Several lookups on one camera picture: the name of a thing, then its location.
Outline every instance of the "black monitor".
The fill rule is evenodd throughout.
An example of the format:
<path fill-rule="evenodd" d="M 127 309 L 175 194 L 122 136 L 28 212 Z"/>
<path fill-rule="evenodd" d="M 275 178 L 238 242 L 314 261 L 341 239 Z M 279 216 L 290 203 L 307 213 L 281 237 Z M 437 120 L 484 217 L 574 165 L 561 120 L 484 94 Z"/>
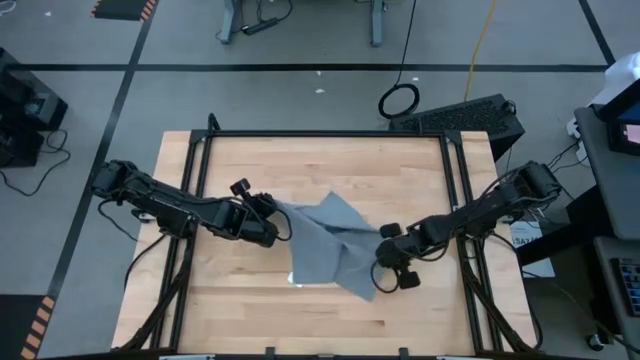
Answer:
<path fill-rule="evenodd" d="M 595 107 L 607 124 L 612 151 L 640 156 L 640 80 L 636 80 L 604 106 Z"/>

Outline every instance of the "concrete floor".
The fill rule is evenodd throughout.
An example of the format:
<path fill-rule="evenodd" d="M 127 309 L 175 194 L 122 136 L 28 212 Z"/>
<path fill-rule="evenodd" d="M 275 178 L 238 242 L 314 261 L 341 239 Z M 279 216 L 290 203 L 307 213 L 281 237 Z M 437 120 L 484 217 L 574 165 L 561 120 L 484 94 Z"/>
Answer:
<path fill-rule="evenodd" d="M 222 23 L 222 1 L 161 0 L 148 36 L 141 33 L 140 23 L 90 18 L 94 2 L 88 0 L 19 0 L 15 11 L 0 17 L 0 47 L 24 64 L 44 64 L 40 69 L 50 71 L 35 74 L 69 103 L 62 128 L 69 131 L 71 161 L 54 171 L 32 198 L 0 186 L 0 293 L 47 293 L 65 243 L 67 250 L 74 250 L 40 357 L 102 352 L 111 344 L 134 244 L 98 216 L 95 200 L 89 203 L 86 218 L 76 216 L 96 152 L 106 151 L 107 160 L 132 160 L 151 172 L 162 133 L 203 128 L 209 112 L 216 113 L 227 129 L 386 128 L 376 105 L 397 72 L 323 71 L 318 75 L 311 69 L 188 72 L 178 68 L 134 72 L 137 64 L 400 62 L 411 1 L 390 2 L 384 45 L 375 49 L 369 46 L 366 4 L 293 2 L 295 10 L 289 19 L 252 37 L 238 34 L 230 46 L 214 38 Z M 245 17 L 253 23 L 255 5 L 246 3 Z M 517 103 L 527 133 L 513 148 L 510 166 L 527 160 L 546 163 L 570 144 L 564 126 L 573 109 L 586 104 L 603 86 L 600 70 L 607 61 L 583 12 L 586 3 L 498 2 L 478 63 L 506 66 L 496 72 L 480 70 L 471 97 L 502 93 Z M 438 71 L 439 65 L 469 63 L 489 5 L 490 0 L 418 1 L 407 63 L 435 65 L 405 72 L 403 79 L 418 78 L 414 84 L 422 93 L 420 110 L 462 100 L 466 67 Z M 640 3 L 588 0 L 588 5 L 615 58 L 639 50 L 636 14 Z M 285 4 L 278 0 L 273 6 Z M 141 52 L 136 51 L 137 41 L 143 46 L 138 47 Z M 70 69 L 56 64 L 80 66 Z M 121 66 L 84 66 L 100 64 Z M 564 64 L 594 66 L 581 70 L 556 66 Z M 548 67 L 541 71 L 511 65 Z M 325 92 L 318 94 L 317 89 Z M 392 106 L 401 107 L 407 100 L 391 101 Z M 107 135 L 114 131 L 112 138 L 105 137 L 105 130 Z M 105 139 L 110 143 L 101 143 Z M 30 189 L 55 157 L 42 156 L 35 168 L 7 174 Z M 561 164 L 574 161 L 575 155 L 568 154 Z M 505 159 L 497 166 L 502 171 Z M 591 171 L 581 166 L 562 170 L 558 177 L 574 195 L 593 184 Z M 560 209 L 567 200 L 554 204 L 550 216 L 562 219 Z M 114 209 L 110 213 L 135 233 L 138 224 L 128 212 Z M 75 247 L 67 242 L 74 238 L 69 236 L 72 223 L 80 230 Z M 556 263 L 571 263 L 566 260 L 573 259 L 571 253 L 562 256 Z M 561 266 L 558 273 L 559 281 L 567 284 L 584 277 L 573 266 Z M 601 359 L 625 357 L 616 346 L 602 353 L 590 351 L 583 336 L 593 328 L 579 318 L 573 305 L 544 283 L 533 281 L 527 286 L 544 329 L 544 350 Z"/>

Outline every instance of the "wooden tabletop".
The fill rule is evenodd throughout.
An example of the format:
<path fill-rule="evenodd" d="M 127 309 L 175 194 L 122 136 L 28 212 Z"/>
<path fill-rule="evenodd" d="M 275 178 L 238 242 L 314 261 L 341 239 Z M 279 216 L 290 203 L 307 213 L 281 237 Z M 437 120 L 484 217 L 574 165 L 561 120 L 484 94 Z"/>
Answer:
<path fill-rule="evenodd" d="M 180 185 L 188 139 L 188 132 L 165 133 L 156 179 Z M 463 133 L 463 141 L 478 196 L 496 178 L 491 149 L 485 133 Z M 453 147 L 450 152 L 459 201 L 464 203 Z M 243 177 L 253 192 L 269 192 L 298 204 L 317 204 L 335 191 L 374 227 L 390 222 L 404 227 L 450 212 L 436 139 L 214 139 L 205 196 L 228 196 L 229 186 Z M 194 174 L 192 192 L 196 178 Z M 507 226 L 496 230 L 510 238 Z M 157 238 L 157 227 L 144 225 L 136 254 Z M 114 346 L 126 342 L 155 306 L 167 248 L 165 241 L 132 272 Z M 515 255 L 491 238 L 485 254 L 496 305 L 522 338 L 535 344 Z M 292 286 L 287 280 L 291 259 L 286 243 L 264 249 L 214 238 L 200 228 L 179 350 L 263 354 L 265 347 L 274 346 L 278 354 L 394 355 L 406 347 L 412 355 L 472 355 L 455 241 L 441 260 L 414 261 L 412 269 L 420 274 L 420 287 L 378 293 L 369 303 L 334 285 Z M 491 348 L 479 302 L 478 309 L 483 342 Z M 163 344 L 168 344 L 172 320 L 173 309 L 168 311 Z"/>

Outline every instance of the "black cable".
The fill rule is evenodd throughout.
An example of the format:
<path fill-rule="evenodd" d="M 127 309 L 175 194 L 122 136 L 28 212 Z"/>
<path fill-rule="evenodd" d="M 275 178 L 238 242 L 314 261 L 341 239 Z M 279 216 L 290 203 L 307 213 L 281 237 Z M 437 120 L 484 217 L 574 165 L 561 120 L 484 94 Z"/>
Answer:
<path fill-rule="evenodd" d="M 509 156 L 507 157 L 507 167 L 505 168 L 504 172 L 508 172 L 509 171 L 509 163 L 511 162 L 511 153 L 513 152 L 513 146 L 511 146 L 509 148 Z"/>
<path fill-rule="evenodd" d="M 523 274 L 527 274 L 529 276 L 533 276 L 535 278 L 539 278 L 539 279 L 544 279 L 542 276 L 540 275 L 536 275 L 533 273 L 530 273 L 528 271 L 522 271 Z M 565 289 L 563 289 L 560 285 L 558 285 L 555 281 L 552 281 L 550 279 L 545 279 L 546 281 L 549 281 L 549 283 L 555 287 L 558 291 L 560 291 L 561 293 L 563 293 L 569 300 L 571 300 L 571 302 L 576 305 L 578 307 L 578 309 L 580 309 L 580 311 L 582 312 L 582 314 L 589 319 L 590 321 L 592 321 L 596 327 L 600 330 L 602 330 L 604 333 L 606 333 L 607 335 L 611 336 L 611 338 L 615 341 L 617 341 L 618 343 L 620 343 L 620 345 L 624 346 L 627 350 L 633 351 L 636 354 L 640 354 L 640 349 L 638 349 L 637 347 L 629 344 L 628 342 L 624 341 L 621 337 L 617 336 L 616 334 L 613 333 L 613 331 L 609 330 L 609 328 L 607 328 L 602 322 L 598 321 L 597 319 L 594 319 L 591 315 L 589 315 L 589 313 L 580 305 L 580 303 L 578 303 L 578 301 L 571 296 L 571 294 L 569 294 L 569 292 Z"/>
<path fill-rule="evenodd" d="M 552 172 L 555 174 L 555 173 L 557 173 L 557 172 L 558 172 L 559 170 L 561 170 L 561 169 L 566 169 L 566 168 L 574 167 L 574 166 L 576 166 L 576 165 L 580 165 L 580 164 L 582 164 L 585 160 L 587 160 L 587 157 L 586 157 L 586 156 L 585 156 L 585 158 L 584 158 L 584 159 L 582 159 L 582 160 L 580 160 L 580 161 L 578 161 L 578 162 L 575 162 L 575 163 L 570 164 L 570 165 L 560 166 L 559 168 L 556 168 L 556 169 L 555 169 L 555 170 L 553 170 Z"/>
<path fill-rule="evenodd" d="M 513 243 L 509 240 L 507 240 L 504 236 L 496 233 L 495 231 L 492 231 L 489 235 L 502 240 L 503 243 L 505 243 L 507 245 L 507 247 L 509 247 L 511 250 L 513 250 L 514 253 L 518 254 L 518 250 L 516 249 L 516 247 L 513 245 Z"/>
<path fill-rule="evenodd" d="M 409 39 L 411 38 L 411 29 L 413 28 L 413 18 L 416 12 L 416 4 L 417 4 L 417 0 L 413 0 L 413 7 L 411 8 L 411 19 L 409 20 L 409 30 L 407 31 L 407 39 L 404 44 L 404 52 L 402 53 L 402 64 L 400 65 L 398 80 L 396 80 L 396 83 L 391 87 L 391 89 L 389 89 L 384 95 L 382 95 L 382 98 L 380 98 L 380 101 L 378 102 L 378 112 L 385 119 L 391 120 L 391 119 L 399 118 L 401 116 L 413 114 L 413 112 L 416 111 L 416 109 L 418 108 L 418 104 L 420 103 L 420 90 L 418 90 L 417 86 L 413 84 L 399 85 L 400 79 L 402 78 L 402 72 L 404 71 L 404 62 L 407 57 L 407 49 L 409 48 Z M 413 92 L 413 103 L 407 109 L 397 114 L 389 114 L 384 110 L 384 103 L 387 101 L 387 98 L 391 96 L 391 94 L 393 94 L 394 92 L 400 89 L 409 89 L 411 90 L 411 92 Z"/>
<path fill-rule="evenodd" d="M 504 236 L 497 234 L 495 231 L 492 231 L 490 235 L 501 240 L 505 245 L 507 245 L 514 252 L 514 254 L 516 254 L 516 256 L 518 256 L 518 250 L 516 249 L 515 245 L 513 245 L 511 241 L 507 240 Z M 529 304 L 529 313 L 531 313 L 531 319 L 533 320 L 533 326 L 536 330 L 537 338 L 538 338 L 538 341 L 533 348 L 536 350 L 539 350 L 542 347 L 542 343 L 544 342 L 544 334 L 542 333 L 542 326 L 540 326 L 540 320 L 538 319 L 538 316 L 536 315 L 535 311 L 533 311 L 531 304 Z"/>
<path fill-rule="evenodd" d="M 140 254 L 138 254 L 138 256 L 136 256 L 133 261 L 131 262 L 131 264 L 129 264 L 129 267 L 127 268 L 127 273 L 124 276 L 124 288 L 127 288 L 127 282 L 129 282 L 129 275 L 131 275 L 131 270 L 133 270 L 133 267 L 135 266 L 135 264 L 138 262 L 138 260 L 140 260 L 146 253 L 148 253 L 149 251 L 151 251 L 151 249 L 153 249 L 154 247 L 156 247 L 158 244 L 160 244 L 162 242 L 162 240 L 164 240 L 164 238 L 166 238 L 167 235 L 162 235 L 158 238 L 158 240 L 154 241 L 153 243 L 151 243 L 151 245 L 147 246 L 146 249 L 142 250 L 142 252 Z"/>
<path fill-rule="evenodd" d="M 239 33 L 240 31 L 242 31 L 242 28 L 244 27 L 244 2 L 242 2 L 242 1 L 240 1 L 240 19 L 242 19 L 242 20 L 240 20 L 240 27 L 239 27 L 238 29 L 235 29 L 235 30 L 234 30 L 234 29 L 231 29 L 231 35 L 234 35 L 234 34 Z M 220 40 L 220 38 L 218 37 L 218 35 L 220 35 L 220 33 L 221 33 L 221 32 L 222 32 L 222 30 L 218 31 L 218 32 L 214 35 L 214 37 L 215 37 L 217 40 Z"/>
<path fill-rule="evenodd" d="M 562 150 L 558 155 L 556 155 L 553 159 L 551 159 L 551 161 L 549 161 L 549 163 L 547 164 L 547 167 L 549 169 L 553 168 L 554 166 L 558 165 L 558 162 L 560 161 L 560 159 L 562 159 L 562 157 L 564 156 L 564 154 L 571 150 L 574 146 L 578 145 L 578 143 L 580 142 L 580 140 L 576 140 L 576 142 L 572 143 L 571 145 L 569 145 L 566 149 Z"/>
<path fill-rule="evenodd" d="M 287 13 L 281 18 L 276 17 L 278 21 L 282 21 L 288 18 L 289 15 L 291 15 L 291 13 L 293 12 L 293 2 L 291 2 L 291 0 L 288 0 L 288 2 L 289 2 L 289 11 L 287 11 Z M 258 8 L 256 9 L 256 17 L 258 18 L 258 21 L 265 22 L 266 20 L 262 18 L 262 0 L 256 0 L 256 5 L 258 6 Z"/>
<path fill-rule="evenodd" d="M 60 145 L 59 145 L 59 146 L 53 146 L 53 145 L 51 145 L 51 142 L 50 142 L 51 136 L 52 136 L 53 134 L 56 134 L 56 133 L 59 133 L 59 132 L 61 132 L 62 134 L 64 134 L 64 137 L 63 137 L 63 139 L 62 139 L 62 142 L 60 143 Z M 18 193 L 19 193 L 19 194 L 21 194 L 22 196 L 25 196 L 25 197 L 31 197 L 31 196 L 35 195 L 38 191 L 40 191 L 40 188 L 42 187 L 42 184 L 44 184 L 44 181 L 47 179 L 47 176 L 49 176 L 49 174 L 53 171 L 53 169 L 55 169 L 55 168 L 57 168 L 58 166 L 60 166 L 60 165 L 62 165 L 62 164 L 64 164 L 64 163 L 66 163 L 67 161 L 69 161 L 69 159 L 71 159 L 71 153 L 70 153 L 69 151 L 67 151 L 67 150 L 65 150 L 65 149 L 64 149 L 64 145 L 65 145 L 65 144 L 66 144 L 66 142 L 67 142 L 67 138 L 68 138 L 68 136 L 69 136 L 69 134 L 67 133 L 67 131 L 66 131 L 66 130 L 61 130 L 61 129 L 58 129 L 58 130 L 53 131 L 53 132 L 50 132 L 50 133 L 49 133 L 49 135 L 47 135 L 47 138 L 46 138 L 46 144 L 47 144 L 47 146 L 48 146 L 48 147 L 52 148 L 53 150 L 51 150 L 51 151 L 49 151 L 49 150 L 40 150 L 40 152 L 41 152 L 41 153 L 44 153 L 44 154 L 57 154 L 57 153 L 60 153 L 60 152 L 61 152 L 61 153 L 65 153 L 67 156 L 66 156 L 64 159 L 60 160 L 59 162 L 55 163 L 53 166 L 51 166 L 51 167 L 50 167 L 50 168 L 49 168 L 49 169 L 44 173 L 44 175 L 42 176 L 42 178 L 41 178 L 41 179 L 40 179 L 40 181 L 38 182 L 38 186 L 36 186 L 35 190 L 33 190 L 33 191 L 31 191 L 31 192 L 26 192 L 26 191 L 24 191 L 24 190 L 22 190 L 22 189 L 20 189 L 20 188 L 18 188 L 18 187 L 16 187 L 16 186 L 12 185 L 12 184 L 9 182 L 9 179 L 7 178 L 7 175 L 6 175 L 2 170 L 0 170 L 0 176 L 2 176 L 2 180 L 4 181 L 4 184 L 5 184 L 9 189 L 11 189 L 11 190 L 13 190 L 13 191 L 18 192 Z M 6 164 L 4 164 L 3 166 L 0 166 L 0 168 L 5 167 L 5 166 L 8 166 L 12 161 L 13 161 L 13 158 L 12 158 L 12 159 L 10 159 L 10 160 L 9 160 Z"/>
<path fill-rule="evenodd" d="M 118 229 L 121 233 L 127 235 L 129 239 L 131 239 L 134 242 L 138 242 L 138 239 L 136 239 L 133 235 L 131 235 L 127 230 L 122 228 L 122 226 L 118 225 L 118 223 L 111 216 L 104 213 L 104 210 L 102 210 L 102 207 L 110 202 L 115 202 L 115 200 L 102 200 L 100 204 L 98 204 L 98 213 L 105 219 L 109 220 L 113 224 L 113 226 L 115 226 L 116 229 Z"/>
<path fill-rule="evenodd" d="M 533 320 L 533 327 L 535 328 L 536 336 L 538 338 L 538 342 L 536 342 L 536 345 L 533 348 L 535 350 L 540 350 L 540 348 L 542 347 L 542 343 L 544 343 L 544 334 L 542 333 L 542 326 L 540 325 L 540 320 L 538 319 L 538 315 L 536 315 L 536 312 L 533 311 L 531 304 L 529 304 L 529 313 L 531 314 L 531 319 Z"/>

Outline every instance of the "gray towel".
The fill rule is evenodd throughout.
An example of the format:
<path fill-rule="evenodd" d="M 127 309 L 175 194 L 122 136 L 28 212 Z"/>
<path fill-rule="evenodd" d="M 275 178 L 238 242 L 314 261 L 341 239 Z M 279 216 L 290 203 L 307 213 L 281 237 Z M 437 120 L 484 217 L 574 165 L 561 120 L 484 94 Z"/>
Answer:
<path fill-rule="evenodd" d="M 291 219 L 290 240 L 293 282 L 296 284 L 336 283 L 367 301 L 375 297 L 371 264 L 382 242 L 378 230 L 340 196 L 331 192 L 316 206 L 278 202 Z M 380 281 L 384 270 L 376 266 Z"/>

